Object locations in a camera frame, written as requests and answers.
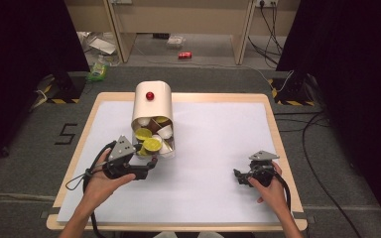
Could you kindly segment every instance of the red can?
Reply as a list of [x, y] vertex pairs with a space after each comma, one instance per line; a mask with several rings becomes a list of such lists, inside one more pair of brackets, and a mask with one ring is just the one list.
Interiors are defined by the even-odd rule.
[[179, 59], [190, 59], [191, 52], [179, 53]]

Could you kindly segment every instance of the human hand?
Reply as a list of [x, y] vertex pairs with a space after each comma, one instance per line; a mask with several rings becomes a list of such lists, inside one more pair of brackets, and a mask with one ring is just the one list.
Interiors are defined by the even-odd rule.
[[[272, 165], [274, 166], [275, 171], [281, 175], [282, 170], [277, 163], [272, 162]], [[277, 178], [273, 177], [271, 184], [267, 187], [263, 186], [254, 178], [249, 178], [248, 181], [261, 193], [261, 196], [257, 200], [258, 203], [266, 201], [275, 212], [287, 208], [286, 198], [284, 197], [284, 188]]]
[[[109, 153], [110, 149], [105, 150], [96, 164], [103, 163]], [[129, 174], [121, 178], [110, 179], [104, 174], [101, 168], [95, 168], [79, 206], [91, 214], [92, 211], [113, 194], [119, 186], [128, 183], [134, 178], [134, 174]]]

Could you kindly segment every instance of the hand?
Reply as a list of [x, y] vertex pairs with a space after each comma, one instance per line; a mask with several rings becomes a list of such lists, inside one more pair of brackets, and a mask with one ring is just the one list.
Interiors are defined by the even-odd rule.
[[[272, 162], [275, 171], [281, 175], [283, 172], [281, 168], [274, 162]], [[283, 226], [283, 231], [286, 237], [300, 238], [303, 237], [299, 228], [296, 225], [289, 208], [287, 207], [286, 198], [284, 197], [283, 185], [277, 178], [273, 177], [271, 184], [267, 187], [263, 186], [258, 180], [249, 178], [249, 182], [261, 193], [261, 197], [258, 198], [258, 202], [266, 201], [268, 205], [274, 210], [278, 219]]]
[[[109, 153], [110, 149], [105, 150], [96, 164], [103, 163]], [[94, 173], [80, 202], [80, 205], [84, 205], [84, 209], [90, 212], [90, 214], [113, 194], [114, 190], [135, 178], [134, 174], [129, 174], [121, 178], [110, 179], [104, 174], [101, 168], [95, 168], [93, 171]]]
[[[109, 149], [104, 151], [98, 159], [97, 164], [103, 163], [109, 153]], [[85, 189], [81, 202], [76, 207], [73, 216], [64, 227], [60, 238], [81, 237], [83, 229], [88, 222], [88, 218], [95, 208], [113, 194], [114, 190], [119, 186], [128, 183], [134, 178], [135, 175], [130, 174], [121, 178], [110, 179], [103, 171], [101, 171], [101, 168], [96, 168]]]
[[[282, 170], [277, 163], [272, 162], [275, 171], [281, 175]], [[283, 207], [287, 207], [286, 198], [284, 197], [283, 185], [273, 177], [271, 184], [267, 187], [263, 186], [258, 180], [249, 178], [248, 181], [261, 193], [261, 197], [258, 198], [258, 203], [266, 201], [271, 208], [277, 212]]]

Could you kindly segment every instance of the white cup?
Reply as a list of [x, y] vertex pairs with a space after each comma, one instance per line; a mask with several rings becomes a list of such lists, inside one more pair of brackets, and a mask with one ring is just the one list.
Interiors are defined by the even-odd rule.
[[150, 123], [151, 117], [140, 117], [138, 118], [138, 124], [142, 127], [148, 126], [148, 123]]
[[172, 125], [163, 127], [162, 129], [157, 131], [157, 134], [159, 134], [164, 140], [171, 138], [173, 136]]

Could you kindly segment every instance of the red knob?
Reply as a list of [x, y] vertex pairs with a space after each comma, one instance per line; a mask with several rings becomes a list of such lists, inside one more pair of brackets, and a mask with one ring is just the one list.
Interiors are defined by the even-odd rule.
[[145, 94], [145, 96], [147, 97], [147, 100], [149, 100], [149, 101], [154, 100], [154, 93], [153, 92], [147, 92], [147, 94]]

